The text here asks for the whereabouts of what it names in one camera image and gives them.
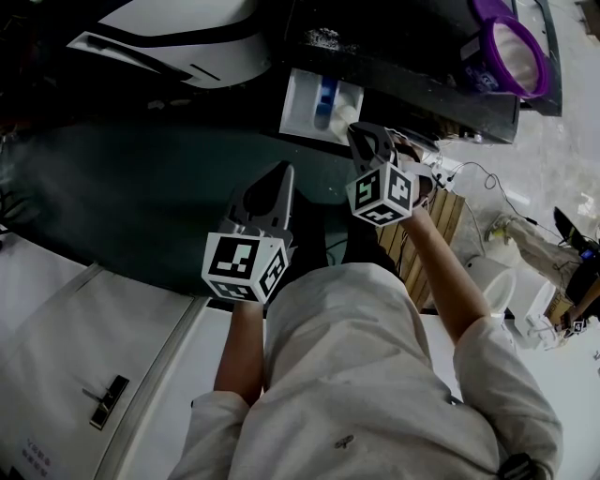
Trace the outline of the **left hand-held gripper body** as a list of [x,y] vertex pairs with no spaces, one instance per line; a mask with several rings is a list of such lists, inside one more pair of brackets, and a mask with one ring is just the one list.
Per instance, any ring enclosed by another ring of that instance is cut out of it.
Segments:
[[291,217],[226,218],[208,234],[202,279],[232,301],[266,304],[290,265]]

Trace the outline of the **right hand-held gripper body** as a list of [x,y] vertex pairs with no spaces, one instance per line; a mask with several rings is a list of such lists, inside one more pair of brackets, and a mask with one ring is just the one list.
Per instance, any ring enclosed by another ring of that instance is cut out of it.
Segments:
[[356,160],[357,177],[347,186],[352,215],[376,227],[410,218],[420,200],[419,163],[411,160],[368,162]]

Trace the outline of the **white plastic spoon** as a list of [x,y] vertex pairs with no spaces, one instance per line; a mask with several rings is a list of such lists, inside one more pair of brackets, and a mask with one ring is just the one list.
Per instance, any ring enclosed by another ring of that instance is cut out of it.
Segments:
[[351,124],[358,121],[359,113],[351,104],[338,104],[334,107],[329,121],[330,131],[343,140]]

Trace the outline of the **white detergent drawer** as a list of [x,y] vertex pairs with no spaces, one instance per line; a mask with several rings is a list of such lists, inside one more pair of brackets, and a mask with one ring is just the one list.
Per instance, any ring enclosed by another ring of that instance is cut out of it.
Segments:
[[293,68],[290,74],[279,132],[307,139],[348,145],[329,129],[334,107],[351,104],[359,116],[364,88],[330,77]]

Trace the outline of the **white powder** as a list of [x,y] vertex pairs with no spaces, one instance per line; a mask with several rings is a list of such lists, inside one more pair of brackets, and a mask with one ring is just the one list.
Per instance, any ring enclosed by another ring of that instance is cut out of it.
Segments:
[[532,49],[509,25],[495,23],[493,37],[501,62],[509,76],[526,92],[533,91],[539,69]]

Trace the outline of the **person's right forearm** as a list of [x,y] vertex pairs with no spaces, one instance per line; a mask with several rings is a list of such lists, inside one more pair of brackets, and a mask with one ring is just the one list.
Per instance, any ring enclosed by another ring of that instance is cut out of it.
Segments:
[[402,226],[421,260],[442,323],[457,344],[472,324],[490,316],[488,303],[426,209],[413,209],[412,216],[403,220]]

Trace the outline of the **person's left forearm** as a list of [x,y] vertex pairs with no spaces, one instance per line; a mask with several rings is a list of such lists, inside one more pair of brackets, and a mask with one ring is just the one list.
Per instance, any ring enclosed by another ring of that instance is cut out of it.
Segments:
[[263,306],[237,302],[214,390],[235,393],[252,406],[263,390],[263,361]]

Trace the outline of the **person's right hand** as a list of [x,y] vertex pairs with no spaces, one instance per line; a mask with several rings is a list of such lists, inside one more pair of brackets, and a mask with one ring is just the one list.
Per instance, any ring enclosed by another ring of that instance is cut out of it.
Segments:
[[422,206],[434,189],[432,170],[423,162],[424,150],[418,145],[397,135],[393,136],[397,165],[405,173],[414,176],[412,206]]

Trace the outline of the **person's black trousers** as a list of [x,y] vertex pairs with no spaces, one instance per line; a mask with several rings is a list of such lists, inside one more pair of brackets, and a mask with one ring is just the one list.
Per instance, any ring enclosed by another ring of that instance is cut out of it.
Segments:
[[[396,264],[379,244],[375,226],[354,217],[349,206],[345,206],[342,212],[348,232],[341,263],[374,263],[398,278]],[[328,266],[324,208],[297,192],[292,207],[291,227],[296,250],[281,280],[282,286]]]

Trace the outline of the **black washing machine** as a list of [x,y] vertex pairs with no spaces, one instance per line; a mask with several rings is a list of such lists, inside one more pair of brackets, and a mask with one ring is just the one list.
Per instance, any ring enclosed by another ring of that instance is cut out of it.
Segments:
[[206,293],[206,235],[232,190],[290,162],[343,218],[348,147],[279,132],[293,68],[364,88],[360,117],[429,139],[510,143],[519,102],[461,82],[472,0],[263,0],[271,67],[201,89],[69,42],[106,0],[0,0],[0,205],[9,228],[73,260]]

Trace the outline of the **purple plastic tub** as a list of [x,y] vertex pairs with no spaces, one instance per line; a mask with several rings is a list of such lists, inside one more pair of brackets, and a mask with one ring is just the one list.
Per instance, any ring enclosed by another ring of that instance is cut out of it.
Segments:
[[[536,88],[526,92],[511,79],[503,66],[493,37],[495,23],[509,25],[532,49],[539,69]],[[483,22],[479,32],[460,49],[460,71],[465,81],[485,95],[513,95],[517,98],[538,98],[548,90],[546,57],[533,34],[518,20],[498,17]]]

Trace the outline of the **white and navy appliance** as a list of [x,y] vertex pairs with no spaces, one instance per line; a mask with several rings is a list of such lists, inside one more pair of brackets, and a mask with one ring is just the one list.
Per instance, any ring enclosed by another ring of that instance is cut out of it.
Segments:
[[67,46],[219,89],[271,67],[263,13],[263,0],[106,0]]

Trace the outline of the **white door panel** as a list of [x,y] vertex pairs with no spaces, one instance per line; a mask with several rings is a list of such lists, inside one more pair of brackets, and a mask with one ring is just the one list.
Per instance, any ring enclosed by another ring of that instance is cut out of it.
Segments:
[[[0,346],[0,478],[117,480],[206,304],[86,269]],[[129,384],[102,430],[89,424],[121,375]]]

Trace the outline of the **person's white shirt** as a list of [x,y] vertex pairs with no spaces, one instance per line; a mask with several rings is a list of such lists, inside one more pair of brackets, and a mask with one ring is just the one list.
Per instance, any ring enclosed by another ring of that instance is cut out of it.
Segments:
[[460,394],[434,373],[404,285],[375,264],[312,271],[267,314],[263,394],[196,398],[169,480],[497,480],[524,454],[554,480],[563,429],[501,323],[454,350]]

